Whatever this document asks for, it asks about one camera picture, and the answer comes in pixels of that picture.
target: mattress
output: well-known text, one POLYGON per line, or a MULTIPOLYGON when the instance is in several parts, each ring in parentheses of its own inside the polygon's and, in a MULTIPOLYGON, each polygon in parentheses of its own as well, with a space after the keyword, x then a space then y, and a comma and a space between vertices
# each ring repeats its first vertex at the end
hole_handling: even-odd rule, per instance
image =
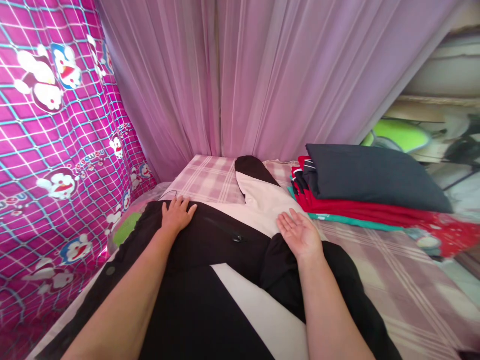
MULTIPOLYGON (((291 166, 266 161, 287 191, 291 166)), ((192 201, 244 204, 235 159, 197 155, 166 190, 192 201)), ((457 350, 480 352, 480 311, 403 232, 384 232, 315 220, 323 240, 342 246, 355 262, 365 292, 383 317, 404 359, 459 359, 457 350)), ((96 278, 30 354, 33 359, 73 319, 96 278)))

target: cartoon print fabric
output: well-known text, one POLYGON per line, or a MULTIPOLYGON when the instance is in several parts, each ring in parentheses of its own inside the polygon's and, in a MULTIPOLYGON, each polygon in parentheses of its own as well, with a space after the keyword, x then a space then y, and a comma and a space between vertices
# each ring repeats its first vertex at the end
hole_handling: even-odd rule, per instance
POLYGON ((0 59, 0 354, 23 359, 156 182, 94 0, 0 1, 0 59))

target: hand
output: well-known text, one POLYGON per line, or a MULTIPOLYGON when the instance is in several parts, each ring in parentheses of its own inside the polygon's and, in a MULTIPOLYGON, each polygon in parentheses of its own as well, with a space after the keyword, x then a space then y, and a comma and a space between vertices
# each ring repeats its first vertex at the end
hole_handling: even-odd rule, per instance
POLYGON ((302 214, 290 209, 278 215, 276 224, 297 262, 324 256, 322 240, 314 224, 302 214))
POLYGON ((161 227, 163 229, 171 229, 177 233, 185 229, 188 224, 190 224, 190 221, 192 221, 195 211, 197 211, 198 208, 197 204, 195 204, 187 212, 189 202, 190 198, 187 197, 184 200, 183 196, 180 196, 178 199, 174 197, 169 208, 167 208, 167 203, 164 202, 161 206, 161 227))

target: black pants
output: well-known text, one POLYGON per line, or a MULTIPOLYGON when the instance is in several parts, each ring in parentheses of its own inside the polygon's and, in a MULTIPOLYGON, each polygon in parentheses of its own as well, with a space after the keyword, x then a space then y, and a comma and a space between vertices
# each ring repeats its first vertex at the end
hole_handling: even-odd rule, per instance
MULTIPOLYGON (((252 156, 239 158, 235 169, 278 185, 252 156)), ((208 205, 197 205, 192 222, 179 234, 168 258, 140 358, 273 359, 210 265, 227 263, 305 323, 295 256, 281 234, 269 238, 208 205)), ((39 359, 63 356, 147 247, 161 223, 162 203, 151 202, 115 260, 100 274, 75 318, 42 351, 39 359)), ((400 359, 382 317, 365 294, 352 259, 340 246, 329 242, 323 242, 323 251, 348 310, 375 358, 400 359)))

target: teal clothing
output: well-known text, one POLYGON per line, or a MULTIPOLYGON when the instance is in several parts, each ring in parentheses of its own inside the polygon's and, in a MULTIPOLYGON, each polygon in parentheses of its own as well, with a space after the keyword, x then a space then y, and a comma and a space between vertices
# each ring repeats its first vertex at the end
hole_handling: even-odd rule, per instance
MULTIPOLYGON (((292 186, 288 187, 288 191, 290 192, 290 195, 295 198, 295 193, 294 193, 294 188, 292 186)), ((336 222, 336 223, 342 223, 342 224, 348 224, 348 225, 353 225, 353 226, 358 226, 360 228, 366 228, 366 229, 373 229, 373 230, 382 230, 382 231, 403 231, 403 227, 398 227, 398 226, 390 226, 390 225, 385 225, 379 222, 372 222, 372 221, 363 221, 363 220, 358 220, 354 219, 351 217, 345 217, 345 216, 339 216, 339 215, 330 215, 330 214, 314 214, 314 213, 307 213, 308 216, 311 219, 314 220, 322 220, 322 221, 330 221, 330 222, 336 222)))

